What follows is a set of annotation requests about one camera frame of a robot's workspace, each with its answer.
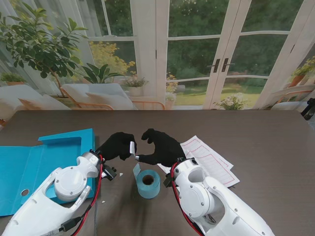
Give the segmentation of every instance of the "connector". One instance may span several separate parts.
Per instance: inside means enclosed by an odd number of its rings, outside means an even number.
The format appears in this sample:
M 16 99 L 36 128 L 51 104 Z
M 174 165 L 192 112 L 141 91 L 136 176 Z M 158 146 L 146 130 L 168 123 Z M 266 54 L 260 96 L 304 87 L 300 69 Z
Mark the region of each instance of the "connector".
M 69 219 L 66 222 L 61 224 L 61 228 L 63 229 L 63 231 L 67 232 L 68 230 L 76 226 L 80 221 L 81 221 L 81 217 Z

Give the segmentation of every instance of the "blue folder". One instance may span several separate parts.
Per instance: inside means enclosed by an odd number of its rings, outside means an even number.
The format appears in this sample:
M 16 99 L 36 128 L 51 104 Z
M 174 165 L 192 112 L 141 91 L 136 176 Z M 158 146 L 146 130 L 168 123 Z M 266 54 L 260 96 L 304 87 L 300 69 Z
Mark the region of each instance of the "blue folder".
M 0 216 L 13 215 L 49 174 L 58 167 L 75 166 L 76 158 L 95 149 L 92 129 L 43 136 L 43 145 L 34 147 L 0 146 Z M 95 179 L 89 178 L 89 198 L 95 192 Z M 29 194 L 22 196 L 24 190 Z M 52 185 L 47 197 L 64 203 L 55 194 Z

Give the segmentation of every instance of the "potted plant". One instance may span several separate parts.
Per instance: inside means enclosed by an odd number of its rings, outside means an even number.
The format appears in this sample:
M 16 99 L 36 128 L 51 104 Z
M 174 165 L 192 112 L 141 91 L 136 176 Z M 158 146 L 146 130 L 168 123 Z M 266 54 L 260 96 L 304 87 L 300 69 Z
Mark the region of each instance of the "potted plant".
M 305 77 L 305 75 L 312 70 L 312 66 L 308 65 L 307 63 L 304 64 L 302 67 L 297 68 L 292 76 L 294 76 L 293 81 L 291 84 L 288 86 L 289 87 L 294 87 L 297 86 L 301 80 Z
M 246 99 L 243 98 L 242 93 L 232 94 L 220 102 L 215 104 L 224 110 L 241 110 L 247 104 Z
M 146 85 L 148 81 L 142 79 L 138 79 L 137 75 L 132 76 L 124 81 L 124 85 L 129 87 L 129 95 L 130 96 L 142 96 L 142 87 Z
M 108 64 L 103 65 L 101 68 L 97 68 L 95 65 L 87 63 L 89 66 L 82 66 L 88 76 L 83 76 L 91 84 L 106 84 L 106 79 L 113 78 L 114 76 L 123 76 L 119 73 L 110 73 Z
M 22 76 L 14 73 L 2 73 L 0 80 L 6 82 L 8 86 L 23 85 L 26 82 Z
M 51 34 L 48 30 L 51 25 L 44 21 L 46 10 L 33 9 L 26 3 L 23 5 L 31 17 L 20 19 L 8 16 L 17 24 L 8 25 L 6 17 L 2 17 L 0 13 L 0 42 L 5 43 L 6 49 L 11 53 L 15 67 L 19 65 L 24 68 L 24 63 L 28 63 L 34 70 L 40 71 L 42 78 L 51 74 L 60 88 L 58 76 L 73 76 L 72 69 L 80 63 L 74 56 L 74 52 L 78 51 L 76 43 L 80 42 L 79 37 L 87 37 L 77 31 L 87 29 L 77 27 L 77 23 L 69 18 L 69 24 L 65 23 L 66 30 L 58 27 L 59 32 Z
M 167 92 L 165 94 L 165 109 L 172 110 L 176 100 L 176 94 Z

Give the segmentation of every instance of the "black glove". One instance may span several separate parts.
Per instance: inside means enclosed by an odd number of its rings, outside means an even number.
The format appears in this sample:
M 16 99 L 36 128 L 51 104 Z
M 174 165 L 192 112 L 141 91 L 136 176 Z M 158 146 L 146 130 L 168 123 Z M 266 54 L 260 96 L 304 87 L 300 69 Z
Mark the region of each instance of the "black glove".
M 143 135 L 142 140 L 148 140 L 148 143 L 155 144 L 155 151 L 151 155 L 139 155 L 139 161 L 151 165 L 161 163 L 164 166 L 171 167 L 176 163 L 177 158 L 184 157 L 184 151 L 179 142 L 167 134 L 148 129 Z
M 112 134 L 109 139 L 96 150 L 96 152 L 100 151 L 100 154 L 102 154 L 106 161 L 114 159 L 117 156 L 125 161 L 130 157 L 130 141 L 134 142 L 134 149 L 137 151 L 137 143 L 134 140 L 134 136 L 124 132 L 118 132 Z

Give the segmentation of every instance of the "white cushion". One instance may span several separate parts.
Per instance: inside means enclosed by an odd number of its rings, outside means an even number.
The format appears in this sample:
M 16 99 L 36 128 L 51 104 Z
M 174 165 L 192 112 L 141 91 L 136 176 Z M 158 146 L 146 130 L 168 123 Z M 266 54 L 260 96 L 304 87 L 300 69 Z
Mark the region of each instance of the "white cushion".
M 43 95 L 40 100 L 20 99 L 29 110 L 70 110 L 69 107 L 48 95 Z
M 16 111 L 26 110 L 21 99 L 40 100 L 42 95 L 27 85 L 0 87 L 0 118 L 9 120 Z
M 71 84 L 63 85 L 62 88 L 71 96 L 76 102 L 92 103 L 89 96 L 85 93 L 89 92 L 89 85 L 86 84 Z
M 307 102 L 282 102 L 274 105 L 271 110 L 297 110 L 302 112 L 307 107 Z
M 62 88 L 76 101 L 84 103 L 93 103 L 91 98 L 87 96 L 87 92 L 100 93 L 108 95 L 120 95 L 127 99 L 128 96 L 119 84 L 68 84 Z
M 134 110 L 132 101 L 129 98 L 114 94 L 86 93 L 93 103 L 110 105 L 114 110 Z

